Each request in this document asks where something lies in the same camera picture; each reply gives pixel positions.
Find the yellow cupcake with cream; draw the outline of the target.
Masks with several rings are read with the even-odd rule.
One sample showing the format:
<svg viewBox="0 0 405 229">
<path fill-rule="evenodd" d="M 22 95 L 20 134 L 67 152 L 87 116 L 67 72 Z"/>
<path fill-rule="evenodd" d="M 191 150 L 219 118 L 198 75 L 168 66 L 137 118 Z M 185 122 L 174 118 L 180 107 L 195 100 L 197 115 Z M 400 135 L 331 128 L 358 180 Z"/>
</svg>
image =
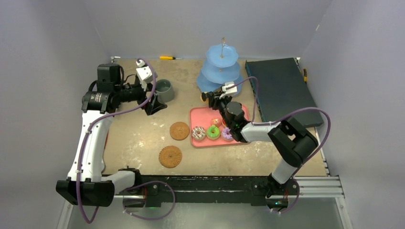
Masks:
<svg viewBox="0 0 405 229">
<path fill-rule="evenodd" d="M 203 102 L 208 102 L 209 101 L 209 96 L 208 96 L 208 93 L 207 92 L 204 92 L 204 93 L 202 93 L 201 94 L 201 96 L 200 96 L 200 98 L 201 98 L 201 100 L 203 101 Z"/>
</svg>

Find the chocolate drizzle white donut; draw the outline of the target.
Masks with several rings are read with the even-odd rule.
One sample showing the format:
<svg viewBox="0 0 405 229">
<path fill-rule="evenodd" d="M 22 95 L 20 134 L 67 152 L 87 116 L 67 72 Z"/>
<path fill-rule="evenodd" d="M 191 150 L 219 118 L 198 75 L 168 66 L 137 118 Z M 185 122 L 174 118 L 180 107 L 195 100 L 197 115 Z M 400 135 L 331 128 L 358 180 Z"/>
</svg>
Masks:
<svg viewBox="0 0 405 229">
<path fill-rule="evenodd" d="M 206 137 L 205 128 L 202 126 L 195 126 L 191 130 L 191 136 L 194 140 L 201 141 L 204 140 Z"/>
</svg>

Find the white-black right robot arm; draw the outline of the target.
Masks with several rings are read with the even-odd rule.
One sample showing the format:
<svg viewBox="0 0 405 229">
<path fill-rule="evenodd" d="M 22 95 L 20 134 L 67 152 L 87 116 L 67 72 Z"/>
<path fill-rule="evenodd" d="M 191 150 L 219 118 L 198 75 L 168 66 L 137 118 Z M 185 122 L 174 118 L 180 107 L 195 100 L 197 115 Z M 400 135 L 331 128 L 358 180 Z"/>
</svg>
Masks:
<svg viewBox="0 0 405 229">
<path fill-rule="evenodd" d="M 207 101 L 211 109 L 219 111 L 235 141 L 273 143 L 282 157 L 269 175 L 268 188 L 274 194 L 280 194 L 287 188 L 287 181 L 319 145 L 315 136 L 294 117 L 284 118 L 275 124 L 254 123 L 245 118 L 242 105 L 230 96 L 207 92 L 201 94 L 201 99 Z"/>
</svg>

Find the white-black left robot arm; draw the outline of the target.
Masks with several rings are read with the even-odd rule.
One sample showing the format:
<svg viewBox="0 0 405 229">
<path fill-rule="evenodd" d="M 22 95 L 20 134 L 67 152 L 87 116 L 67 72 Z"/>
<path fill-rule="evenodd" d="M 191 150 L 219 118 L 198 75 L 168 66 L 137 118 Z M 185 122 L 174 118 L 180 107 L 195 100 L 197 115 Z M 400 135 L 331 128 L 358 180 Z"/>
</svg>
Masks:
<svg viewBox="0 0 405 229">
<path fill-rule="evenodd" d="M 120 169 L 102 176 L 104 150 L 113 118 L 122 103 L 136 101 L 138 108 L 152 115 L 167 107 L 157 100 L 157 74 L 150 64 L 136 61 L 135 81 L 125 79 L 117 63 L 97 67 L 97 79 L 82 97 L 82 129 L 72 167 L 65 180 L 56 183 L 56 192 L 73 205 L 108 207 L 115 194 L 126 190 L 137 195 L 142 190 L 140 173 L 134 168 Z"/>
</svg>

